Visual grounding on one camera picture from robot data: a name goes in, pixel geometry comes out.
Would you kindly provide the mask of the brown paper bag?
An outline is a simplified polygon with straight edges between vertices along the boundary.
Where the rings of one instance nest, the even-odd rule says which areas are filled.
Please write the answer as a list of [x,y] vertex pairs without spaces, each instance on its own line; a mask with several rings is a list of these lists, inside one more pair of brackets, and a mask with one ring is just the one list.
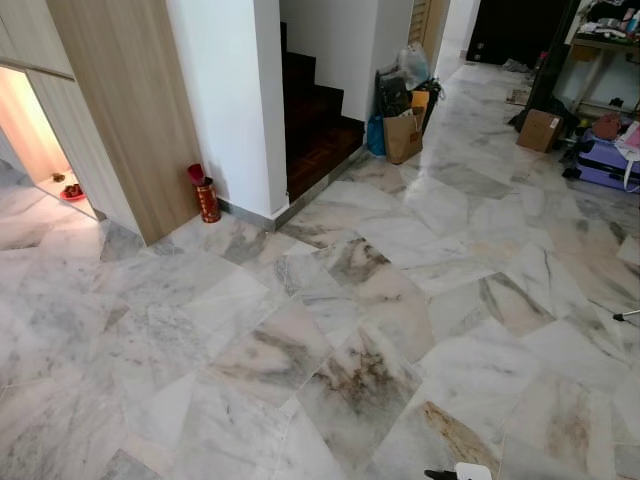
[[404,110],[401,115],[383,119],[385,154],[389,163],[401,165],[422,150],[424,108]]

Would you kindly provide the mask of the brown round bag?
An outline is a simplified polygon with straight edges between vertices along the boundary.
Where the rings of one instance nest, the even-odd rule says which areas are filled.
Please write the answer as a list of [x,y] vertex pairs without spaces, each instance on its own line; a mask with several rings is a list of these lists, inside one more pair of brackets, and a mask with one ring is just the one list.
[[618,113],[608,113],[596,119],[591,124],[591,133],[604,141],[616,141],[622,131],[621,116]]

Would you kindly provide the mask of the dark wooden staircase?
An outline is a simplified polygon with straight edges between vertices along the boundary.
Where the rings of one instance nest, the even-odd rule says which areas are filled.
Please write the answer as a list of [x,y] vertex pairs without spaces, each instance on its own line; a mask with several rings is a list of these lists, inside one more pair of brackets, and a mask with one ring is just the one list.
[[288,50],[282,42],[287,195],[296,201],[364,145],[364,123],[340,114],[344,91],[315,83],[317,59]]

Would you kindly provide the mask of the light wooden cabinet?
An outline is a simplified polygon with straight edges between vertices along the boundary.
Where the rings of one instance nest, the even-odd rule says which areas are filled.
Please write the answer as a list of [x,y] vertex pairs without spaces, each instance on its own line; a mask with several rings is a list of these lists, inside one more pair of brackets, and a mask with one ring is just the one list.
[[198,214],[200,141],[166,0],[0,0],[22,70],[95,214],[146,244]]

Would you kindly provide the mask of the cluttered table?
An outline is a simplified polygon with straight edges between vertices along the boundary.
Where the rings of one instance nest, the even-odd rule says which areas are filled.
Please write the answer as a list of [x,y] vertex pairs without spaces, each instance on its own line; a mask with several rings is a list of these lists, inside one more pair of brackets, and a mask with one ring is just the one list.
[[559,45],[553,95],[572,113],[635,113],[640,101],[637,14],[640,0],[571,0],[567,33]]

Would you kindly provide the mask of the blue bag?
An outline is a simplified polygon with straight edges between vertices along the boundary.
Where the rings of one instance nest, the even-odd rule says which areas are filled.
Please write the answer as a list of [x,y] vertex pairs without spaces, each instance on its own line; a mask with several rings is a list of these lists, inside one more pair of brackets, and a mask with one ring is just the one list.
[[367,119],[366,123],[366,148],[371,155],[385,157],[387,147],[385,147],[384,116],[374,113]]

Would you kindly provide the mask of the purple suitcase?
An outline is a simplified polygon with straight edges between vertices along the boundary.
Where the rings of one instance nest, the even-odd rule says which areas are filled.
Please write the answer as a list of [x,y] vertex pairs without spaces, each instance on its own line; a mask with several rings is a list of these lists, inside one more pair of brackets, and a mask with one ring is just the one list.
[[628,193],[640,191],[636,160],[623,154],[612,141],[585,131],[566,154],[568,164],[562,172],[563,178],[586,180]]

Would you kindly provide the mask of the plain cardboard box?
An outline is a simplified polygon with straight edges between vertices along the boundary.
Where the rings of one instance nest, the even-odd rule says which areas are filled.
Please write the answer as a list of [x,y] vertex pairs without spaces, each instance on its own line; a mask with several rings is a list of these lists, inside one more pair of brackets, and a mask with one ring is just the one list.
[[556,147],[564,125],[563,116],[536,109],[527,110],[518,133],[517,146],[547,154]]

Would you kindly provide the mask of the red cylindrical tin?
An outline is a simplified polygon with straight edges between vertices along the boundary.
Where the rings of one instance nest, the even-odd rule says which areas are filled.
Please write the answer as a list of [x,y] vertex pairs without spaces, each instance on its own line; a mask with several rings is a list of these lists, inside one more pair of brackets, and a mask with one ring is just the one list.
[[221,219],[221,211],[212,179],[207,177],[204,166],[200,163],[189,165],[187,173],[192,186],[195,187],[195,195],[202,221],[204,223],[216,223]]

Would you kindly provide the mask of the white pink tote bag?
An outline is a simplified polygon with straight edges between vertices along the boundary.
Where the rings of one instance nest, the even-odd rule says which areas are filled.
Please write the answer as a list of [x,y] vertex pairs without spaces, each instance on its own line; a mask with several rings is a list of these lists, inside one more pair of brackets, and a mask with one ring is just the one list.
[[637,193],[640,189],[639,165],[640,164],[640,120],[627,124],[625,132],[618,134],[613,146],[623,155],[622,187],[628,193]]

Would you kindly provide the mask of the white plastic bag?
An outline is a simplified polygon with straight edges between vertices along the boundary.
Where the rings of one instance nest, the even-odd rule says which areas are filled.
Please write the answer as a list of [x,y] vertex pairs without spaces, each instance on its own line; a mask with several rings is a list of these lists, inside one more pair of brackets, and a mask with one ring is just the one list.
[[407,90],[415,90],[430,81],[430,61],[421,44],[404,46],[398,51],[397,61],[399,74]]

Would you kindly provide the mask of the black bag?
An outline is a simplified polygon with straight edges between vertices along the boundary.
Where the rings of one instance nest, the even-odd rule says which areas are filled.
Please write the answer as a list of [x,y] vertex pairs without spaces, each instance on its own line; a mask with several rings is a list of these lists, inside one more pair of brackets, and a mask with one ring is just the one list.
[[406,87],[404,77],[398,70],[390,73],[375,73],[375,108],[384,118],[399,116],[411,109],[411,88]]

